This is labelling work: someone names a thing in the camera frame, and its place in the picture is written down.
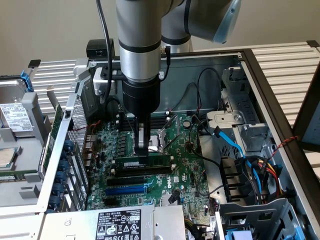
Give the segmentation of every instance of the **robotic arm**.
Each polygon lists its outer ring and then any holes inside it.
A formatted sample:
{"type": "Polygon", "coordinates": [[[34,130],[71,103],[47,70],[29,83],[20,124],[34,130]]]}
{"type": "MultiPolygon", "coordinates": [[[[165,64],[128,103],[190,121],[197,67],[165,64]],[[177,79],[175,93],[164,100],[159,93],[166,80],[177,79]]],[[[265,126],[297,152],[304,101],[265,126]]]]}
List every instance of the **robotic arm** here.
{"type": "Polygon", "coordinates": [[[191,36],[224,43],[241,0],[117,0],[123,103],[134,114],[134,150],[148,156],[151,113],[160,104],[161,44],[179,46],[191,36]]]}

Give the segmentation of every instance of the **wall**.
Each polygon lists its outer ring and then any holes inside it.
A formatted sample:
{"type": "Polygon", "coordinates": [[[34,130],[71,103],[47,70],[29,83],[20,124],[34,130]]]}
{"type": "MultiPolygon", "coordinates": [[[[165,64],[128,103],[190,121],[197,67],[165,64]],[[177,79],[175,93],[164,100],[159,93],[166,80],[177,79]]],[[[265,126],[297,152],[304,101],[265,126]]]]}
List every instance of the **wall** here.
{"type": "MultiPolygon", "coordinates": [[[[115,2],[102,0],[114,39],[115,2]]],[[[306,40],[320,43],[319,9],[319,0],[242,0],[233,35],[223,47],[306,40]]],[[[21,72],[31,59],[85,57],[88,40],[98,38],[103,38],[103,32],[95,0],[0,0],[0,75],[21,72]]],[[[195,50],[221,47],[192,40],[195,50]]]]}

